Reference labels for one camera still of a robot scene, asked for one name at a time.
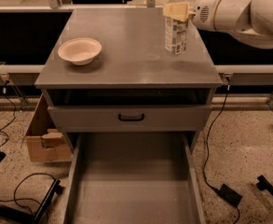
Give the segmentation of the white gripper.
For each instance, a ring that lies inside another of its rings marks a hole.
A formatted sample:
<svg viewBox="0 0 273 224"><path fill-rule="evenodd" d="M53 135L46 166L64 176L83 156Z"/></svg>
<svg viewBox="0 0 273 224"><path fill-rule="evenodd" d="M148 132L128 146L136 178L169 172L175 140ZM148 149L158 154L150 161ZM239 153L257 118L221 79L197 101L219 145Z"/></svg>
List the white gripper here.
<svg viewBox="0 0 273 224"><path fill-rule="evenodd" d="M195 15L192 22L199 30L215 32L215 16L221 0L196 0ZM163 15L177 21L186 21L189 16L188 2L167 3L163 7Z"/></svg>

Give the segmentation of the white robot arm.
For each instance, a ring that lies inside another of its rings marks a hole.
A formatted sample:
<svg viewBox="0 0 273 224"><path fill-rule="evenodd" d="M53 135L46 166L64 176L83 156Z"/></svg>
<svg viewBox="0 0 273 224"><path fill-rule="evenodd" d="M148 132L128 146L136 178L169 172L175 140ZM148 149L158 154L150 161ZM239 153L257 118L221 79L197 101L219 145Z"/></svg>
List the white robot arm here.
<svg viewBox="0 0 273 224"><path fill-rule="evenodd" d="M273 49L273 0L169 2L163 15L177 21L191 19L199 30L226 33L251 47Z"/></svg>

